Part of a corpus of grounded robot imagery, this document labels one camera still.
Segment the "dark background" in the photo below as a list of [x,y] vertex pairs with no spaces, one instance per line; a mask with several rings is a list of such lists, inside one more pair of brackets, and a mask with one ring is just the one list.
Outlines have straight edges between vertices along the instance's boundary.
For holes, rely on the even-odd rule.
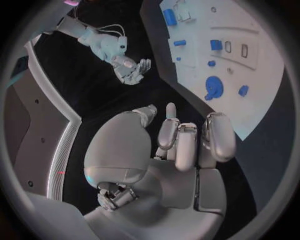
[[[129,21],[129,16],[125,13],[126,11],[138,11],[138,4],[133,4],[134,2],[140,2],[131,0],[130,4],[125,0],[102,0],[98,1],[98,3],[94,3],[94,11],[103,11],[105,10],[106,13],[109,14],[118,14],[120,19],[118,22],[125,22],[127,23],[127,27],[125,26],[126,34],[128,35],[128,56],[133,58],[134,60],[138,61],[140,58],[151,58],[152,52],[149,50],[149,43],[147,39],[145,39],[145,32],[140,28],[140,19],[134,18],[130,16],[131,21]],[[299,17],[299,10],[300,10],[300,3],[296,0],[266,0],[267,4],[269,4],[275,12],[277,12],[281,17],[282,20],[285,21],[292,29],[295,34],[295,37],[299,39],[300,33],[300,17]],[[15,16],[22,17],[24,13],[24,9],[28,8],[34,1],[26,1],[23,7],[18,6],[16,9],[16,4],[12,2],[8,3],[5,2],[5,9],[7,11],[13,11]],[[89,15],[85,15],[84,20],[89,23],[93,21],[92,16],[95,13],[90,12]],[[4,19],[4,16],[1,15],[1,22],[5,23],[5,25],[14,27],[15,19],[9,19],[9,21]],[[104,24],[111,24],[109,18],[107,18],[107,22],[101,22],[102,25]],[[81,131],[84,131],[89,136],[87,138],[91,138],[95,131],[101,126],[101,124],[105,123],[108,119],[110,119],[113,115],[128,110],[130,106],[131,109],[141,107],[147,104],[155,103],[158,105],[159,108],[163,108],[168,101],[175,102],[182,112],[179,112],[179,116],[184,121],[185,117],[187,117],[187,121],[196,122],[198,125],[201,125],[203,122],[203,118],[200,115],[197,115],[196,111],[184,100],[182,99],[174,90],[172,90],[166,83],[159,80],[157,72],[155,71],[155,66],[152,68],[152,71],[149,72],[143,84],[139,84],[137,86],[125,86],[120,85],[119,81],[115,78],[112,78],[111,72],[107,71],[106,68],[108,67],[97,59],[96,56],[90,53],[90,51],[86,51],[84,46],[77,44],[74,39],[69,37],[60,36],[60,33],[55,33],[53,36],[47,36],[42,39],[41,44],[49,44],[51,48],[48,48],[50,52],[53,52],[52,55],[48,55],[49,58],[44,59],[45,66],[48,66],[49,69],[47,73],[60,73],[56,75],[54,78],[50,77],[51,79],[56,79],[56,87],[59,89],[60,93],[68,98],[68,102],[74,107],[74,109],[83,116],[84,124],[81,127]],[[88,61],[80,62],[78,58],[72,57],[74,55],[74,48],[77,51],[80,51],[80,58],[88,59]],[[63,55],[65,58],[61,60],[59,69],[57,65],[51,62],[51,57],[53,55],[58,54],[59,56]],[[109,94],[104,94],[103,92],[99,92],[99,89],[106,89],[109,88],[111,91]],[[153,128],[150,129],[149,132],[153,134],[158,132],[158,125],[159,122],[162,122],[164,118],[163,114],[157,116],[157,123],[153,122]],[[77,156],[77,158],[82,158],[79,153],[73,152],[73,156]],[[225,184],[227,186],[232,186],[234,184],[234,179],[238,179],[240,184],[247,185],[246,182],[243,182],[243,175],[241,175],[241,170],[239,166],[235,163],[235,161],[231,161],[228,163],[227,166],[222,167],[219,166],[219,169],[224,177]],[[249,205],[239,205],[235,204],[235,200],[240,198],[245,198],[245,195],[249,194],[240,193],[240,196],[234,196],[235,189],[239,186],[236,184],[235,187],[232,187],[231,193],[229,192],[230,189],[227,190],[227,194],[232,196],[229,197],[228,202],[231,204],[231,208],[227,210],[227,218],[234,218],[236,215],[230,215],[231,213],[238,213],[240,212],[241,215],[245,215],[245,211],[251,210]],[[69,195],[69,202],[73,199],[73,196]],[[300,200],[300,192],[298,191],[294,201],[285,212],[283,217],[280,221],[274,226],[274,228],[264,237],[264,239],[273,239],[274,237],[284,236],[286,233],[290,233],[291,235],[298,236],[299,233],[297,231],[297,219],[296,217],[299,215],[299,207],[298,207],[298,200]],[[89,209],[81,209],[82,212],[88,211]],[[248,221],[251,219],[253,212],[250,211],[248,216],[244,221]],[[235,228],[240,228],[241,225],[237,224],[230,224],[226,227],[229,229],[229,232],[225,232],[225,234],[230,235],[230,228],[233,230]],[[0,195],[0,239],[28,239],[30,234],[26,231],[26,229],[20,224],[13,214],[13,211],[10,209],[5,197],[3,194]]]

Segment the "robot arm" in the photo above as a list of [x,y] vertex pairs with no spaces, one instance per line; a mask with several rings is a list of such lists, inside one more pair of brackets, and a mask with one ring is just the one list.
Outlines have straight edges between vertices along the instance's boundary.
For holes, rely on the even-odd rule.
[[90,47],[91,51],[102,61],[112,65],[117,78],[123,84],[135,85],[143,79],[143,74],[151,68],[150,59],[136,63],[125,56],[127,37],[101,34],[91,26],[84,26],[78,20],[66,16],[56,28],[64,34],[77,38],[78,42]]

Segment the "black floor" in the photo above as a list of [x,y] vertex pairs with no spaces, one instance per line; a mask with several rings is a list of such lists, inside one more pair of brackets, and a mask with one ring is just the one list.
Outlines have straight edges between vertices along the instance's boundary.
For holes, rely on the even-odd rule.
[[[198,128],[204,122],[184,98],[158,76],[152,50],[139,16],[141,0],[102,0],[82,2],[79,17],[93,26],[122,23],[128,37],[127,55],[136,61],[150,58],[153,67],[144,80],[134,86],[123,85],[111,66],[99,60],[89,48],[76,39],[55,32],[43,35],[35,49],[49,78],[73,109],[82,116],[82,125],[70,153],[65,173],[63,201],[76,206],[82,214],[98,206],[97,191],[84,177],[84,157],[97,130],[114,115],[149,104],[158,114],[147,128],[152,139],[152,154],[156,138],[165,119],[165,107],[176,104],[182,122],[194,122]],[[250,187],[237,161],[217,166],[227,193],[227,213],[215,239],[223,240],[244,227],[255,215],[256,208]]]

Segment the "white panel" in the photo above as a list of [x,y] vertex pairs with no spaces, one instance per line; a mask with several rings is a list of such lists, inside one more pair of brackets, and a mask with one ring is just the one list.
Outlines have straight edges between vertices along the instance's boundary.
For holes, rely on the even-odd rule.
[[[160,8],[174,9],[176,3],[164,0]],[[225,113],[244,140],[263,119],[277,94],[284,72],[283,59],[267,33],[234,1],[185,0],[184,8],[192,20],[167,27],[177,80],[212,109]],[[186,40],[181,52],[174,47],[177,40]],[[223,50],[211,51],[210,40],[221,40]],[[224,50],[225,41],[231,42],[231,53]],[[248,47],[247,58],[242,57],[243,44]],[[208,61],[213,60],[216,66],[208,66]],[[206,101],[205,83],[210,76],[221,79],[224,93]],[[238,94],[243,85],[249,86],[245,97]]]

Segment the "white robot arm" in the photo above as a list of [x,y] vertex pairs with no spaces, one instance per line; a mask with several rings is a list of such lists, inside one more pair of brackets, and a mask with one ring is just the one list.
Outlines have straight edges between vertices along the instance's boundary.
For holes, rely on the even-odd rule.
[[70,16],[64,17],[55,30],[77,38],[79,43],[90,47],[98,58],[112,65],[115,75],[123,84],[138,84],[143,74],[151,68],[150,59],[142,59],[137,64],[125,56],[127,37],[124,35],[117,37],[99,33],[97,28],[85,26]]

